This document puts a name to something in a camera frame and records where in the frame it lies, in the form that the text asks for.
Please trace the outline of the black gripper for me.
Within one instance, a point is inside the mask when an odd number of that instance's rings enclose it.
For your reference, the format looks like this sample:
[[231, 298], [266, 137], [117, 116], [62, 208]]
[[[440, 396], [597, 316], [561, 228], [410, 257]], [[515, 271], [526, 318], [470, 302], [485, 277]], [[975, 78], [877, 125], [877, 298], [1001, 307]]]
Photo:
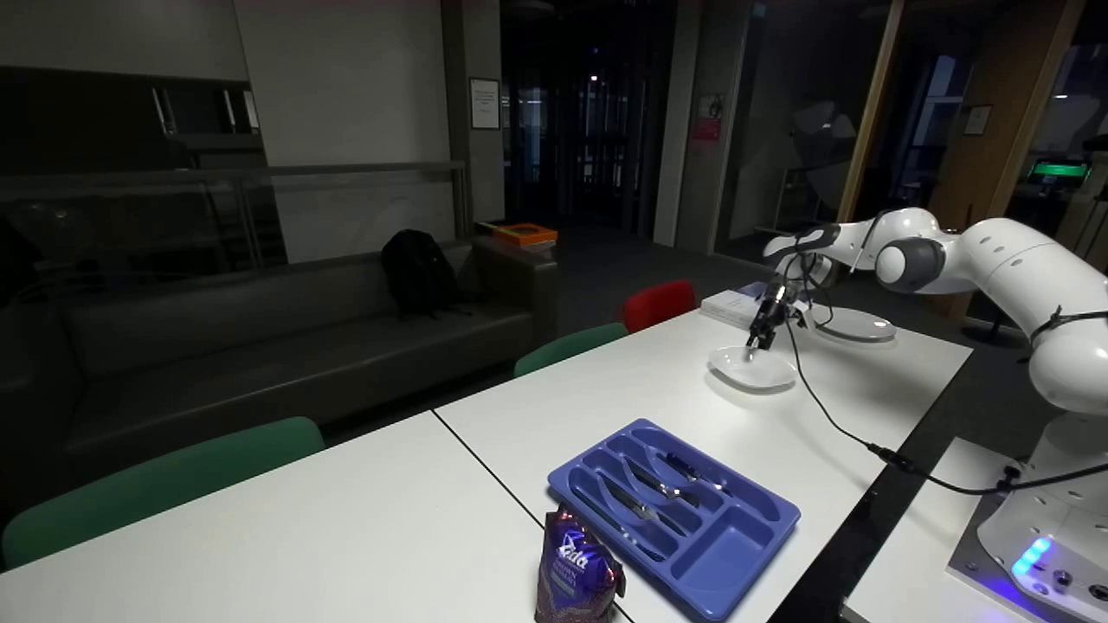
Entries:
[[752, 318], [749, 353], [771, 350], [776, 329], [790, 318], [790, 287], [776, 284], [761, 294], [760, 311]]

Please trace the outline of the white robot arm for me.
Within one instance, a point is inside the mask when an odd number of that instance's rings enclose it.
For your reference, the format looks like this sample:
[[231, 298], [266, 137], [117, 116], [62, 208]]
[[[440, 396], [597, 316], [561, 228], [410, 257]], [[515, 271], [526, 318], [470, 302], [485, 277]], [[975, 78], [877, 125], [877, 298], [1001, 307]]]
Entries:
[[1027, 495], [1007, 493], [984, 524], [984, 539], [1004, 546], [1027, 530], [1087, 546], [1108, 519], [1108, 277], [1057, 238], [984, 219], [943, 231], [927, 208], [898, 208], [867, 223], [831, 223], [767, 246], [782, 284], [760, 302], [749, 346], [769, 350], [776, 329], [795, 316], [795, 287], [817, 284], [831, 263], [870, 271], [898, 294], [987, 294], [1027, 340], [1027, 380], [1063, 422], [1050, 422], [1033, 453], [1052, 476]]

